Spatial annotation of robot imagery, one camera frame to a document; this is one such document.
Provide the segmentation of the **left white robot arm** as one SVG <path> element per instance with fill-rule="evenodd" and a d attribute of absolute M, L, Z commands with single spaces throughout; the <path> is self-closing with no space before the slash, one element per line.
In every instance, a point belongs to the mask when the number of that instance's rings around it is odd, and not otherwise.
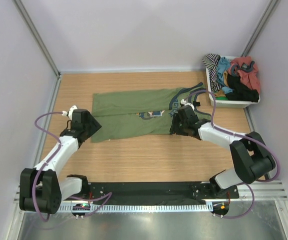
<path fill-rule="evenodd" d="M 94 135 L 101 125 L 86 109 L 72 106 L 60 115 L 68 118 L 66 128 L 56 136 L 56 145 L 33 168 L 20 175 L 19 207 L 38 214 L 55 214 L 61 202 L 76 197 L 86 199 L 90 194 L 87 177 L 71 174 L 64 181 L 58 176 L 70 157 Z"/>

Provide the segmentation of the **green tank top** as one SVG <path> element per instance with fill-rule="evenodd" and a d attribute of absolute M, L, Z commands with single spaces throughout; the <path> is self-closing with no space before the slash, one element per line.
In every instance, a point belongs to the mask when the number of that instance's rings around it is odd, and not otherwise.
<path fill-rule="evenodd" d="M 195 106 L 199 119 L 211 118 L 200 111 L 197 98 L 205 89 L 202 82 L 193 87 L 135 90 L 93 94 L 92 115 L 102 126 L 92 143 L 144 135 L 168 135 L 180 102 Z"/>

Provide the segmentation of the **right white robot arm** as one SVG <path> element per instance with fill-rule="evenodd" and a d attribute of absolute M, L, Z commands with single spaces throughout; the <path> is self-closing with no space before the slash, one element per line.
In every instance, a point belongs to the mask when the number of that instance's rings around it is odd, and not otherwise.
<path fill-rule="evenodd" d="M 222 197 L 230 187 L 257 181 L 276 167 L 259 133 L 241 134 L 221 128 L 198 117 L 190 105 L 181 106 L 174 114 L 170 133 L 211 142 L 230 151 L 233 167 L 209 180 L 209 192 L 215 198 Z"/>

